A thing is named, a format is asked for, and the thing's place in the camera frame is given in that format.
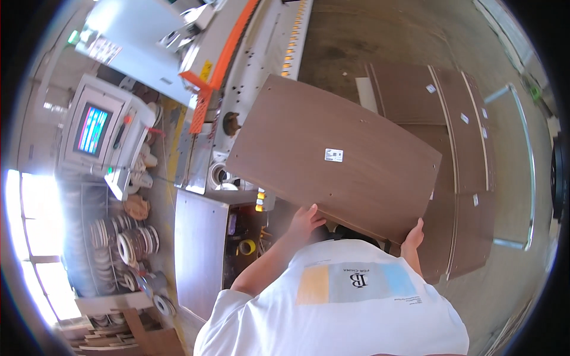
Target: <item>person's arm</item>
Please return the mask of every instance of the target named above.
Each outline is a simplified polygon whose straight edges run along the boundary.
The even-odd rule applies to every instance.
[[[402,243],[400,256],[406,260],[410,267],[419,274],[422,278],[422,271],[420,269],[420,258],[418,257],[418,247],[424,240],[424,220],[418,219],[418,224],[406,236],[406,240]]]
[[[300,208],[287,232],[266,253],[243,270],[230,289],[255,297],[273,283],[287,269],[295,253],[307,244],[313,229],[326,222],[316,216],[316,212],[317,204],[313,204],[308,211]]]

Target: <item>white label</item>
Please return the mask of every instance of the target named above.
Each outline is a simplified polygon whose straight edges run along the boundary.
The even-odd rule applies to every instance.
[[[123,48],[103,36],[99,36],[89,47],[89,57],[106,66],[119,54]]]
[[[325,161],[333,161],[333,162],[342,162],[343,161],[343,150],[335,150],[332,148],[326,148],[324,150],[324,160]]]

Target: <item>window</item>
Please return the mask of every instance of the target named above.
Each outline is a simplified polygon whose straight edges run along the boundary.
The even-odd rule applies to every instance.
[[[9,170],[5,197],[16,256],[43,318],[52,325],[80,317],[59,257],[64,229],[55,178]]]

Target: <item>orange metal bracket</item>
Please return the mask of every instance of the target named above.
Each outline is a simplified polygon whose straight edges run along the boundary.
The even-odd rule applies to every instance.
[[[222,81],[226,75],[227,66],[230,64],[235,46],[238,44],[247,20],[258,2],[259,0],[249,0],[243,8],[242,13],[239,15],[234,27],[231,29],[230,35],[222,49],[222,53],[219,55],[214,72],[212,73],[212,77],[208,83],[200,79],[196,74],[192,73],[192,71],[186,71],[179,74],[181,77],[200,88],[198,104],[196,105],[196,109],[194,110],[194,115],[192,117],[192,123],[190,124],[190,133],[200,133],[202,131],[202,124],[206,118],[212,91],[219,90],[222,85]]]

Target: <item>yellow warning sticker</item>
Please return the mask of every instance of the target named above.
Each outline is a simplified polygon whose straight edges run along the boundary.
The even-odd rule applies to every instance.
[[[204,62],[204,66],[202,67],[202,71],[200,72],[200,79],[202,79],[204,82],[207,82],[208,78],[210,77],[211,71],[212,71],[212,62],[206,59],[206,61]]]

